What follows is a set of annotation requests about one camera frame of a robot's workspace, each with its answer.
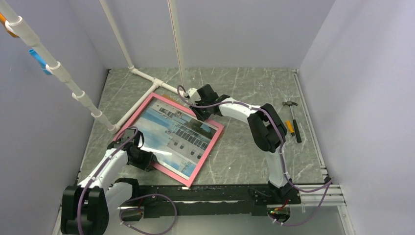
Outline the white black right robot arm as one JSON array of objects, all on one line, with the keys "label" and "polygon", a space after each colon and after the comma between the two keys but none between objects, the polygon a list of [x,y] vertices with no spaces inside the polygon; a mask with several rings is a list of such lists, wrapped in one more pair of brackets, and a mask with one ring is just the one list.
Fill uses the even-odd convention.
[{"label": "white black right robot arm", "polygon": [[225,94],[219,96],[209,84],[189,89],[185,97],[198,120],[205,121],[211,115],[217,115],[247,124],[256,146],[265,152],[271,200],[282,203],[288,198],[292,187],[283,147],[287,129],[271,104],[249,105]]}]

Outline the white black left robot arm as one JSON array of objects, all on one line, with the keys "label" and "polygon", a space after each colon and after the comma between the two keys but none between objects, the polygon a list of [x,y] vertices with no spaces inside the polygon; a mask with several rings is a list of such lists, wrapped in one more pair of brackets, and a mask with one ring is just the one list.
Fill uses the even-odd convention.
[{"label": "white black left robot arm", "polygon": [[125,165],[149,171],[153,152],[143,150],[144,136],[137,127],[123,130],[107,147],[104,157],[81,182],[65,188],[62,196],[60,231],[64,235],[102,235],[110,215],[124,202],[140,201],[139,182],[115,177]]}]

